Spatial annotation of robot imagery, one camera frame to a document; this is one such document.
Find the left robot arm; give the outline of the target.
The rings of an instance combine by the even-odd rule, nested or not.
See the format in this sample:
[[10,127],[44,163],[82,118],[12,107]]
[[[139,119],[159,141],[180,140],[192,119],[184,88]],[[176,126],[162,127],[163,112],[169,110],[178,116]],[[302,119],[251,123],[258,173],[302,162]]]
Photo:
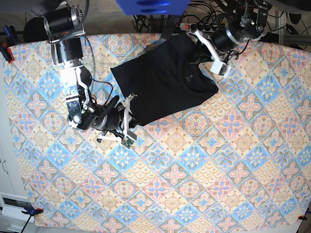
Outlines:
[[231,56],[239,56],[237,47],[245,41],[258,41],[266,35],[268,11],[265,0],[217,0],[223,11],[216,15],[216,31],[205,36],[219,60],[228,63]]

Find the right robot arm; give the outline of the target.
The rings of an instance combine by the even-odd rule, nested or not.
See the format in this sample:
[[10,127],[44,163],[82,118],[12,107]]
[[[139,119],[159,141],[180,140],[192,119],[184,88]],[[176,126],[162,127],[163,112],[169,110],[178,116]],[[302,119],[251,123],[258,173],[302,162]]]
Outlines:
[[115,96],[103,105],[97,104],[91,95],[90,87],[95,78],[82,63],[84,53],[80,39],[86,35],[84,22],[89,1],[86,1],[84,10],[69,5],[66,0],[31,0],[27,5],[34,16],[43,18],[52,62],[61,68],[69,125],[82,131],[98,130],[98,142],[113,140],[106,133],[114,134],[121,142],[136,141],[137,136],[131,128],[137,125],[137,121],[130,113],[130,103],[136,95],[131,93],[122,102],[119,96]]

